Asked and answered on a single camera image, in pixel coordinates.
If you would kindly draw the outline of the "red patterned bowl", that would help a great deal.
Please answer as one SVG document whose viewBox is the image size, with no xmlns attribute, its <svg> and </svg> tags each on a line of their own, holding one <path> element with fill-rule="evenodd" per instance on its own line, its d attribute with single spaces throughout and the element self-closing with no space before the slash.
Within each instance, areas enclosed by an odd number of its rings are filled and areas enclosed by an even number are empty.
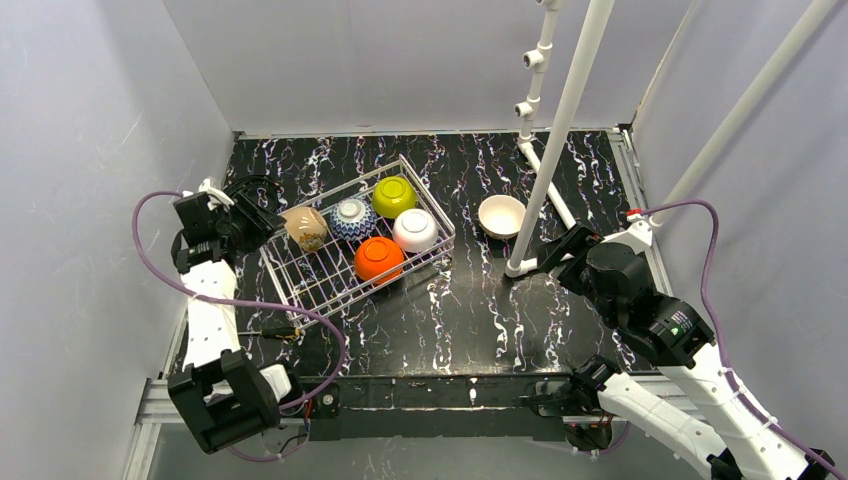
<svg viewBox="0 0 848 480">
<path fill-rule="evenodd" d="M 377 214 L 371 205 L 358 198 L 340 201 L 330 213 L 332 235 L 344 241 L 363 241 L 369 238 L 377 224 Z"/>
</svg>

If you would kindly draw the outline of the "yellow-green bowl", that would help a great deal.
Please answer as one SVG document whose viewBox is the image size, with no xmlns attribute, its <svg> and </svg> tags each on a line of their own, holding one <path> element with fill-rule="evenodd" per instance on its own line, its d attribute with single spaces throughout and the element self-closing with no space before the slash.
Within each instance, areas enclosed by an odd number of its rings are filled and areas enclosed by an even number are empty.
<svg viewBox="0 0 848 480">
<path fill-rule="evenodd" d="M 413 186 L 406 178 L 400 176 L 381 179 L 372 195 L 373 209 L 384 218 L 395 219 L 416 205 L 417 194 Z"/>
</svg>

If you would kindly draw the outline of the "white bowl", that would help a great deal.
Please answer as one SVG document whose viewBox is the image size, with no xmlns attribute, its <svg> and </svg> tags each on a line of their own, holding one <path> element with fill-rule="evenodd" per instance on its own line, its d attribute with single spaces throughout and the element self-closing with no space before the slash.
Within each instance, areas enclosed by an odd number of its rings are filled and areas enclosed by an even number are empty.
<svg viewBox="0 0 848 480">
<path fill-rule="evenodd" d="M 404 252 L 422 253 L 438 239 L 435 218 L 423 209 L 405 210 L 394 221 L 392 239 Z"/>
</svg>

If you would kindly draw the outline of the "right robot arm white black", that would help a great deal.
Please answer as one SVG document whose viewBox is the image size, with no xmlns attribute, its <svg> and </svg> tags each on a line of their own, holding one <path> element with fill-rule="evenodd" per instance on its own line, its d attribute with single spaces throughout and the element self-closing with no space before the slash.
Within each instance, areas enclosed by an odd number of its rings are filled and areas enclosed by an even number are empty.
<svg viewBox="0 0 848 480">
<path fill-rule="evenodd" d="M 716 333 L 686 302 L 660 292 L 647 261 L 622 243 L 575 226 L 537 250 L 540 270 L 587 299 L 603 323 L 671 380 L 701 413 L 697 420 L 595 355 L 557 393 L 524 404 L 600 410 L 624 418 L 684 459 L 706 479 L 825 479 L 834 474 L 823 450 L 799 447 L 778 433 L 775 418 L 748 398 L 723 364 Z"/>
</svg>

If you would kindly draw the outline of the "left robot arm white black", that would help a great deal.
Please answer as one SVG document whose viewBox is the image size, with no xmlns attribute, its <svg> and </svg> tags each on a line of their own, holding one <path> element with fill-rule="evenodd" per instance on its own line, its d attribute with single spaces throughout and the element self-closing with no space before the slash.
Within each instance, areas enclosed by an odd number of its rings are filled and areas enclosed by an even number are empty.
<svg viewBox="0 0 848 480">
<path fill-rule="evenodd" d="M 278 425 L 295 390 L 281 364 L 257 367 L 242 348 L 231 300 L 238 256 L 253 253 L 285 224 L 243 191 L 205 186 L 174 204 L 182 228 L 172 259 L 187 305 L 188 340 L 168 394 L 200 448 L 216 453 Z"/>
</svg>

